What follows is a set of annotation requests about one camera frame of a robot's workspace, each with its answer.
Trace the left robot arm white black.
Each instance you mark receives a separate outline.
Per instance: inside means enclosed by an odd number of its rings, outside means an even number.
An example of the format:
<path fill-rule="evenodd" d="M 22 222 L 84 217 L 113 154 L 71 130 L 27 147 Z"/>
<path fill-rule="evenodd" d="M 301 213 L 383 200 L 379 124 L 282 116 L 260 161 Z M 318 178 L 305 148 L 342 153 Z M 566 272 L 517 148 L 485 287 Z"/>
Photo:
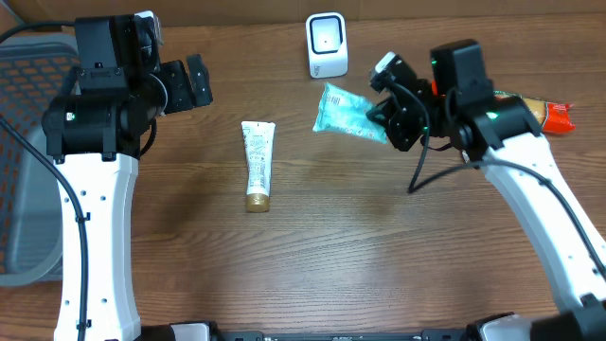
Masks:
<path fill-rule="evenodd" d="M 62 200 L 62 305 L 58 340 L 208 341 L 208 322 L 146 327 L 134 299 L 131 213 L 141 156 L 157 119 L 207 106 L 208 71 L 199 55 L 162 62 L 159 18 L 80 18 L 75 85 L 43 116 L 46 152 Z"/>

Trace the white cream tube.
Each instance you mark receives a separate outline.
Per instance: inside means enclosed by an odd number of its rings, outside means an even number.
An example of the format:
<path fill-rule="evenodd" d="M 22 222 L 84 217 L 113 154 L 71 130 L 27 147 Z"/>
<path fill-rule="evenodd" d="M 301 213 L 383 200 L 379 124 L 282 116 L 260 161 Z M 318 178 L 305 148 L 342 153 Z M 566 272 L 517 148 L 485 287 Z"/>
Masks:
<path fill-rule="evenodd" d="M 276 125 L 273 122 L 243 121 L 241 127 L 248 168 L 246 211 L 266 212 L 270 207 Z"/>

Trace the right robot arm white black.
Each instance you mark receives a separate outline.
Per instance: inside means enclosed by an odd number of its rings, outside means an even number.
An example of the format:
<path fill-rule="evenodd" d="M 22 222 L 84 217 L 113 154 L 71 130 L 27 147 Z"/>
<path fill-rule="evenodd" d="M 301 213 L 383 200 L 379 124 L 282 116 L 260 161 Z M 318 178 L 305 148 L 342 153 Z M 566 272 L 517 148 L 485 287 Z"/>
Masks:
<path fill-rule="evenodd" d="M 605 336 L 605 241 L 568 187 L 542 128 L 524 101 L 496 97 L 474 40 L 430 53 L 433 78 L 420 79 L 395 53 L 370 70 L 387 98 L 368 117 L 403 152 L 447 138 L 482 171 L 518 219 L 549 280 L 558 313 L 497 314 L 469 324 L 467 340 L 601 340 Z"/>

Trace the teal wipes pack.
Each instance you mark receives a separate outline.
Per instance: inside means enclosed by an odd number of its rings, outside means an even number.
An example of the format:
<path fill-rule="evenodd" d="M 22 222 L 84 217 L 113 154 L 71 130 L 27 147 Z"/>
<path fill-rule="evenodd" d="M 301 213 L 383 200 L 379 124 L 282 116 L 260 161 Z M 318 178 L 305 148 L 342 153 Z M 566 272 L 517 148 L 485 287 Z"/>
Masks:
<path fill-rule="evenodd" d="M 326 82 L 312 130 L 352 135 L 386 144 L 384 127 L 366 115 L 373 107 L 374 104 L 365 97 Z"/>

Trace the orange cracker pack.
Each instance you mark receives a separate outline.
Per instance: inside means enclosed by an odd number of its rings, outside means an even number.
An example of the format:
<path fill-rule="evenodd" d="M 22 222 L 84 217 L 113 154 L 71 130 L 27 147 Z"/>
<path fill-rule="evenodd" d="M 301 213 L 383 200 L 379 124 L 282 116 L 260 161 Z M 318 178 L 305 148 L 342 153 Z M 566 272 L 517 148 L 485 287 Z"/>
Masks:
<path fill-rule="evenodd" d="M 419 86 L 420 114 L 429 117 L 420 127 L 426 136 L 491 143 L 525 133 L 538 137 L 576 129 L 568 115 L 570 104 L 498 91 L 491 79 L 422 80 Z"/>

